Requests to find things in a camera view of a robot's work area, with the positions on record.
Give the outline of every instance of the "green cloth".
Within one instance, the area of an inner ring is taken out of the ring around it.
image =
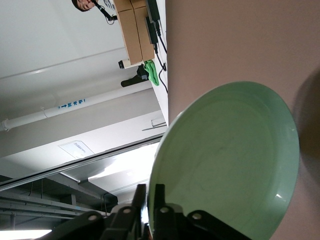
[[[144,62],[144,70],[149,73],[149,80],[156,86],[159,86],[158,75],[154,61],[147,60]]]

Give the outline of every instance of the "oval green dish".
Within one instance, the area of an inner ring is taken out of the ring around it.
[[[204,210],[253,240],[284,217],[299,168],[299,139],[286,103],[254,82],[217,87],[183,111],[158,146],[149,183],[183,213]]]

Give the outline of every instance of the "brown table surface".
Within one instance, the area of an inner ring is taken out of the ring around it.
[[[276,91],[299,131],[296,188],[272,240],[320,239],[320,1],[166,1],[169,122],[212,88]]]

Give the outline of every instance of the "black hair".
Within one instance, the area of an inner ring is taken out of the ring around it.
[[[74,7],[75,7],[76,9],[78,9],[79,11],[81,11],[81,12],[89,11],[89,9],[88,9],[88,10],[81,9],[81,8],[78,6],[78,1],[77,1],[77,0],[71,0],[71,2],[73,3]]]

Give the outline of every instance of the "pipe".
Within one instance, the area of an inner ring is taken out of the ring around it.
[[[39,218],[50,218],[50,219],[73,219],[73,217],[68,216],[52,216],[46,214],[37,214],[37,213],[23,213],[23,212],[8,212],[8,211],[0,211],[0,215],[7,216],[21,216],[21,217],[39,217]]]
[[[57,115],[65,114],[74,110],[89,107],[95,104],[103,103],[108,100],[123,97],[128,94],[137,93],[151,88],[149,81],[141,82],[135,85],[127,86],[124,88],[116,89],[96,96],[75,100],[65,103],[60,106],[52,107],[49,109],[42,109],[43,111],[35,112],[29,115],[17,117],[14,119],[5,119],[0,124],[1,131],[9,131],[12,128],[19,127],[25,124],[34,123],[43,119],[51,118]]]

